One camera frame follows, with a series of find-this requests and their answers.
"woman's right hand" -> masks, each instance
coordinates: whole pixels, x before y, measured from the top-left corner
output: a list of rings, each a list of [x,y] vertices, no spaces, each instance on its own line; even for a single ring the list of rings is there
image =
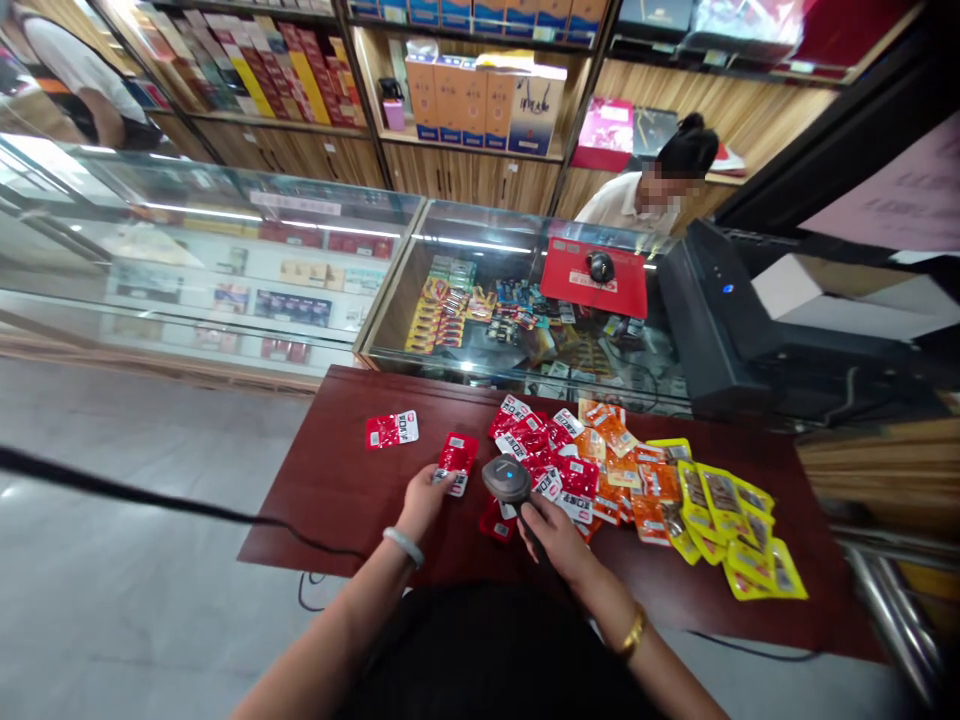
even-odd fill
[[[530,501],[521,506],[520,512],[533,534],[540,539],[560,577],[572,588],[583,586],[600,563],[567,514],[539,493],[531,493]],[[539,562],[523,523],[519,527],[530,556],[534,562]]]

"dark red countertop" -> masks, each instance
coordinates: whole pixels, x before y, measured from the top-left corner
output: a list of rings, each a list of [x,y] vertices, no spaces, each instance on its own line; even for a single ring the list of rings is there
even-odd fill
[[[480,440],[467,491],[447,498],[424,543],[427,562],[414,584],[529,578],[518,536],[501,545],[477,530],[487,498],[480,468],[499,454],[487,430],[505,392],[402,375],[331,367],[304,419],[261,513],[282,518],[332,546],[373,552],[397,519],[409,479],[436,462],[447,433]],[[572,403],[524,397],[551,415]],[[416,410],[420,439],[368,451],[368,418]],[[640,543],[633,526],[603,527],[596,556],[632,590],[653,622],[682,630],[760,640],[884,661],[869,615],[854,597],[854,580],[803,472],[792,440],[728,425],[629,414],[641,440],[685,437],[694,457],[767,490],[777,502],[774,534],[790,548],[810,600],[739,602],[722,567],[687,565],[679,553]],[[240,551],[245,562],[351,576],[359,560],[328,555],[285,530],[254,528]]]

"tiled floor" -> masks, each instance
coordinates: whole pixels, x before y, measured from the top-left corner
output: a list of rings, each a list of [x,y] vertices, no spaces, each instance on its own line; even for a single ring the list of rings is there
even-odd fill
[[[306,407],[0,359],[0,443],[246,511]],[[245,532],[0,474],[0,718],[225,717],[310,619],[299,574],[235,561]],[[322,606],[343,582],[306,599]],[[734,718],[900,716],[890,668],[664,634]]]

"woman's left hand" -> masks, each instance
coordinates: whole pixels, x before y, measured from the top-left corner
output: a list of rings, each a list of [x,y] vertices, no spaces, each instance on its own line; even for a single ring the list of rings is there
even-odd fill
[[[434,485],[433,472],[436,469],[437,464],[433,463],[413,476],[407,484],[403,512],[397,521],[397,530],[418,545],[436,520],[443,504],[443,496],[453,485],[455,473],[447,473],[442,481]]]

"glass display case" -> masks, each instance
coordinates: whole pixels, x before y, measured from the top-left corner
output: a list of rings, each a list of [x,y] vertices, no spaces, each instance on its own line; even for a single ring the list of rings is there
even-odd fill
[[[556,240],[642,254],[647,317],[631,319],[543,297],[540,282]],[[389,372],[558,399],[613,397],[631,410],[689,413],[657,278],[659,259],[675,242],[430,201],[376,316],[358,340],[357,354],[370,367]],[[421,298],[437,297],[437,280],[459,288],[464,298],[449,310],[455,317],[441,312],[432,322]]]
[[[0,135],[3,306],[68,341],[313,380],[353,363],[424,202]]]

